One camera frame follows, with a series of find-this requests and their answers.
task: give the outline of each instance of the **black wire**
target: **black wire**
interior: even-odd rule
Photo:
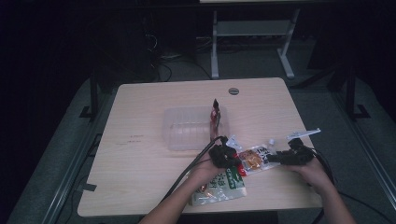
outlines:
[[[392,222],[392,221],[390,220],[390,218],[388,218],[385,214],[383,214],[382,212],[380,212],[378,209],[372,207],[370,204],[365,203],[365,202],[363,202],[363,201],[361,201],[361,200],[359,200],[359,199],[356,199],[356,198],[354,198],[354,197],[352,197],[352,196],[350,196],[350,195],[347,195],[347,194],[345,194],[345,193],[342,192],[342,191],[338,191],[338,193],[339,193],[340,195],[343,195],[344,197],[347,197],[347,198],[350,199],[350,200],[353,200],[353,201],[355,201],[355,202],[357,202],[357,203],[361,203],[361,204],[365,205],[366,207],[372,209],[372,210],[375,211],[377,214],[379,214],[382,218],[384,218],[388,223],[391,223],[391,224],[394,223],[394,222]]]
[[[198,46],[196,48],[196,52],[197,53],[207,53],[207,52],[210,52],[212,50],[213,40],[212,40],[211,37],[209,37],[209,38],[210,38],[210,41],[207,41],[207,43],[205,43],[205,44],[203,44],[201,46]],[[224,37],[224,36],[219,36],[218,37],[218,41],[217,41],[218,45],[221,44],[221,42],[222,42],[222,40],[224,38],[226,38],[226,37]]]
[[[79,186],[80,184],[81,184],[81,182],[82,182],[82,180],[84,179],[84,178],[86,178],[86,177],[88,177],[88,175],[84,175],[79,181],[78,181],[78,184],[77,184],[77,186]],[[70,214],[69,214],[69,217],[67,218],[67,220],[66,220],[66,222],[64,223],[64,224],[67,224],[69,221],[70,221],[70,218],[72,217],[72,215],[73,215],[73,208],[74,208],[74,197],[75,197],[75,194],[76,194],[76,190],[74,189],[74,191],[73,191],[73,193],[72,193],[72,197],[71,197],[71,208],[70,208]]]
[[[175,181],[175,183],[172,185],[172,187],[168,190],[168,192],[165,194],[165,196],[163,197],[163,199],[161,200],[161,202],[163,200],[165,200],[167,197],[169,197],[169,195],[172,194],[172,192],[175,190],[175,188],[177,187],[177,185],[180,183],[181,179],[186,175],[186,173],[192,168],[194,167],[198,160],[200,160],[204,154],[210,149],[212,148],[212,146],[215,144],[215,142],[217,140],[219,140],[220,138],[222,138],[223,136],[219,136],[215,139],[213,139],[199,154],[197,157],[195,157],[195,159],[192,161],[192,163],[190,163],[189,166],[187,166],[187,168],[181,173],[181,175],[177,178],[177,180]]]
[[[315,155],[315,156],[317,157],[317,159],[320,161],[321,165],[323,166],[323,168],[324,168],[324,170],[325,170],[325,173],[327,174],[327,176],[330,178],[330,180],[331,180],[332,183],[334,184],[335,179],[334,179],[334,176],[333,176],[333,174],[332,174],[332,169],[331,169],[329,163],[326,161],[326,159],[325,159],[323,156],[319,156],[319,154],[315,152],[315,151],[319,152],[317,149],[315,149],[315,151],[313,150],[313,148],[309,148],[309,149],[312,150],[312,152],[314,153],[314,155]],[[355,201],[355,202],[357,202],[357,203],[361,203],[361,204],[365,205],[366,207],[372,209],[374,212],[378,213],[382,218],[384,218],[388,223],[391,223],[391,224],[394,223],[394,222],[392,222],[385,214],[381,213],[379,210],[375,209],[375,208],[372,207],[370,204],[365,203],[365,202],[363,202],[363,201],[361,201],[361,200],[359,200],[359,199],[356,199],[356,198],[354,198],[354,197],[352,197],[352,196],[350,196],[350,195],[347,195],[347,194],[345,194],[345,193],[342,192],[342,191],[338,191],[338,193],[339,193],[340,195],[343,195],[343,196],[347,197],[347,198],[350,199],[350,200],[353,200],[353,201]],[[322,209],[322,210],[320,211],[320,213],[318,214],[318,216],[315,218],[315,220],[314,220],[312,223],[313,223],[313,224],[314,224],[314,223],[315,223],[315,224],[318,223],[318,222],[323,218],[323,215],[324,215],[324,212],[323,212],[323,209]]]
[[[211,161],[211,160],[212,160],[212,159],[207,159],[207,160],[204,160],[204,161],[197,162],[197,163],[195,163],[194,166],[199,165],[199,164],[201,164],[201,163],[203,163],[203,162],[206,162],[206,161]]]
[[[102,136],[102,134],[101,134],[101,133],[98,133],[98,134],[94,137],[94,139],[93,139],[93,141],[92,141],[92,143],[91,143],[91,146],[90,146],[90,148],[88,149],[87,154],[85,155],[84,161],[81,163],[81,165],[80,165],[79,168],[78,168],[78,173],[81,171],[82,166],[84,165],[84,163],[85,163],[85,161],[88,159],[88,157],[94,156],[94,155],[91,155],[91,153],[93,152],[93,150],[94,150],[96,147],[99,146],[100,140],[97,140],[99,136]],[[84,175],[84,176],[78,181],[77,186],[79,186],[79,185],[81,184],[81,181],[82,181],[85,177],[88,177],[88,176],[89,176],[89,175]],[[77,177],[75,177],[72,186],[75,185],[76,180],[77,180]],[[70,215],[69,215],[69,217],[67,218],[67,220],[66,220],[65,223],[67,223],[67,222],[70,220],[71,216],[73,215],[73,207],[74,207],[74,206],[73,206],[73,202],[74,202],[74,196],[75,196],[75,194],[76,194],[76,190],[73,189],[73,193],[72,193],[72,195],[71,195],[71,209],[70,209],[71,211],[70,211]]]
[[[201,70],[205,72],[206,76],[207,76],[210,80],[213,79],[212,76],[210,76],[210,75],[206,72],[206,70],[205,70],[200,64],[198,64],[198,63],[196,63],[196,62],[191,62],[191,61],[188,61],[188,60],[180,60],[180,61],[168,61],[168,60],[167,60],[166,62],[167,62],[167,63],[192,63],[192,64],[194,64],[194,65],[200,67]]]
[[[161,82],[169,81],[171,79],[171,77],[172,77],[172,69],[170,67],[168,67],[167,65],[163,64],[163,63],[159,63],[158,65],[159,66],[163,66],[163,67],[165,67],[165,68],[167,68],[169,70],[169,77],[165,81],[163,81],[163,79],[161,78],[160,72],[158,72],[158,78],[160,79],[160,81]]]
[[[212,44],[213,44],[212,37],[207,37],[206,39],[208,39],[208,41],[206,41],[203,44],[200,44],[199,46],[196,47],[196,51],[197,52],[200,52],[200,51],[202,52],[205,49],[208,49],[208,48],[212,47]]]

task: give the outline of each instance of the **snack bag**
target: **snack bag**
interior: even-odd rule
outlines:
[[[236,149],[241,164],[238,165],[238,173],[241,176],[252,175],[257,172],[268,170],[279,165],[278,162],[269,162],[267,155],[275,155],[274,139],[270,139],[268,145],[260,145],[244,150],[232,135],[226,145]]]
[[[237,167],[238,173],[241,176],[253,175],[278,166],[278,162],[269,162],[267,159],[267,155],[272,155],[273,153],[272,150],[268,149],[267,145],[251,147],[238,153],[238,157],[242,161]]]
[[[247,191],[242,176],[235,167],[232,167],[196,190],[191,196],[190,205],[217,203],[245,196]]]

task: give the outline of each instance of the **person's right hand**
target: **person's right hand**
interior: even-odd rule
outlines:
[[[322,194],[328,188],[333,187],[332,181],[324,172],[323,166],[317,158],[306,165],[285,165],[285,168],[299,173],[303,180],[311,185],[318,194]]]

